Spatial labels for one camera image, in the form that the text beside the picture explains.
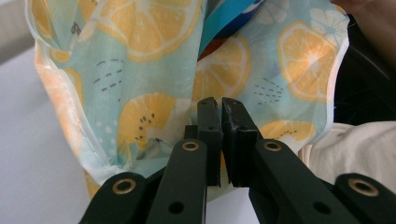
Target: white cloth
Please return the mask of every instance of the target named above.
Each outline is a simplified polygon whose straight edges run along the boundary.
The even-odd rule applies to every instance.
[[[341,174],[367,175],[396,192],[396,121],[360,126],[335,123],[331,132],[299,157],[321,179]]]

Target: white surface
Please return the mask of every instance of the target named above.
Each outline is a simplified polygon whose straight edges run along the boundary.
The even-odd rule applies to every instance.
[[[89,204],[34,68],[34,50],[0,64],[0,223],[78,223]],[[259,223],[247,189],[209,203],[206,223]]]

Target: lemon print fabric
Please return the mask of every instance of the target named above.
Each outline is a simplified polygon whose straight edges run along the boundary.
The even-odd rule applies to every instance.
[[[328,0],[265,1],[199,62],[206,0],[26,2],[37,73],[90,194],[163,168],[206,97],[241,101],[295,152],[332,125],[348,19]]]

